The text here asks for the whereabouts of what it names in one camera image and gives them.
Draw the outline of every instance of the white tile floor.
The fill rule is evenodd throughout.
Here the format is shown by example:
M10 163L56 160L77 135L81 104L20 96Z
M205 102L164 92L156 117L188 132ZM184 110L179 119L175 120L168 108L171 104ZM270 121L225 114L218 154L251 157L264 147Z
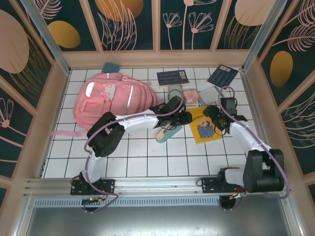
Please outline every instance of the white tile floor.
M185 89L199 92L211 87L207 78L215 68L179 68L186 71L190 85ZM151 81L152 89L160 101L167 100L167 93L159 89L157 72L178 68L121 69L120 73L141 81ZM73 107L83 83L101 70L73 70L57 122L57 130L81 131L73 119ZM238 113L249 119L256 132L244 87L238 74L231 83L236 90ZM155 140L159 129L141 130L126 134L118 148L107 158L103 177L166 177L216 175L220 168L242 166L246 157L235 139L223 139L196 145L189 125L163 144ZM69 178L78 175L84 167L87 154L83 151L86 137L53 137L46 161L44 178Z

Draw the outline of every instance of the backpack strap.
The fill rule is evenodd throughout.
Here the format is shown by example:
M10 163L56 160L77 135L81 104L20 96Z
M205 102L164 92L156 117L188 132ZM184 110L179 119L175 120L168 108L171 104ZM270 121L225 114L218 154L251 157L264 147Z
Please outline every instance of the backpack strap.
M81 136L86 136L88 133L88 130L82 130L82 131L77 131L77 132L73 132L73 131L67 131L67 130L55 130L50 132L50 136L54 136L54 135L64 135L64 136L71 136L71 137L81 137Z

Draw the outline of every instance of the flower drawing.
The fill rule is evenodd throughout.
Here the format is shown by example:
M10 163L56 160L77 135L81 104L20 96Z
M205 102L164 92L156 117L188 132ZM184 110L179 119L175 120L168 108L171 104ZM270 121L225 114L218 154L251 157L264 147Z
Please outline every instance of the flower drawing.
M163 16L164 23L167 27L169 46L171 47L171 50L173 50L171 38L169 35L169 29L172 27L181 26L182 21L180 20L178 12L177 13L170 13L169 15L167 13L164 13L162 16Z
M187 7L193 5L207 5L215 3L217 0L184 0L185 12L184 12L184 23L183 23L183 37L182 37L182 47L185 49L185 23L186 23L186 15L187 15Z
M189 24L192 32L191 49L193 49L193 38L195 33L207 32L213 30L213 24L211 24L211 13L200 13L196 18L196 12L189 14Z
M5 100L2 97L0 98L0 129L1 128L9 128L18 134L26 136L26 134L14 129L10 126L10 119L11 119L12 114L13 114L13 107L14 107L13 101L8 99L7 102L5 102ZM6 139L5 137L0 136L0 139L7 142L7 143L15 145L17 147L20 147L20 148L22 147L21 144L18 144L12 140Z

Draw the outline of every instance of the purple cable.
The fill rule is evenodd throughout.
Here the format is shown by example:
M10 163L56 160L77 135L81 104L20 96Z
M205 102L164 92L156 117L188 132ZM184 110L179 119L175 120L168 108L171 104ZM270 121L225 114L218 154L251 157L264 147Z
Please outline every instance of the purple cable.
M115 194L115 193L107 193L107 192L104 192L104 191L101 191L99 190L98 188L96 188L90 181L90 178L89 178L89 175L88 175L88 166L89 166L89 161L90 161L90 158L91 156L93 155L92 151L88 150L87 147L88 147L88 144L89 142L99 133L101 132L102 130L104 130L106 127L112 125L112 124L115 124L115 123L118 123L118 122L121 122L121 121L126 121L126 120L129 120L129 119L132 119L132 118L136 118L136 117L166 117L166 116L169 116L175 112L177 112L178 110L180 110L180 108L182 107L182 104L184 102L184 95L183 95L183 92L178 90L178 89L172 89L171 91L168 92L168 99L169 99L169 95L172 91L178 91L180 94L181 94L181 103L180 105L173 111L169 112L169 113L166 113L166 114L147 114L147 115L144 115L144 114L138 114L138 115L133 115L133 116L130 116L130 117L127 117L127 118L122 118L122 119L118 119L118 120L114 120L114 121L111 121L105 125L103 125L101 128L99 128L94 134L92 134L89 139L86 141L86 143L84 144L84 151L86 151L88 154L89 154L89 157L85 163L85 176L86 176L86 181L87 183L91 186L92 189L94 189L95 191L101 193L101 194L104 194L104 195L107 195L107 196L115 196L114 199L112 199L109 203L107 203L105 206L102 206L102 207L99 207L97 208L96 210L94 211L91 211L90 213L93 214L93 212L98 212L98 211L101 211L103 209L105 209L107 206L109 206L110 204L112 204L117 198L118 198L118 194Z
M221 102L220 102L220 98L221 98L221 93L224 89L231 89L233 92L233 97L235 96L235 91L233 88L231 88L230 86L224 86L220 89L220 92L218 94L218 101L219 101L219 105L221 110L229 117L231 118L233 121L235 121L236 123L238 123L240 126L242 126L243 128L245 128L247 130L247 132L249 132L249 134L258 142L258 144L265 150L265 152L269 155L269 157L271 158L271 160L273 160L273 162L276 164L277 168L279 169L284 181L285 181L285 185L286 185L286 192L285 195L280 197L278 195L275 194L271 194L271 193L266 193L269 196L275 197L275 198L279 198L279 199L286 199L289 194L290 194L290 186L289 186L289 181L283 171L283 169L281 168L279 162L274 158L274 156L271 154L271 152L268 150L268 148L265 147L265 145L260 141L260 139L257 137L257 135L255 135L246 125L244 125L243 123L239 122L237 119L235 119L234 117L232 117L222 106Z

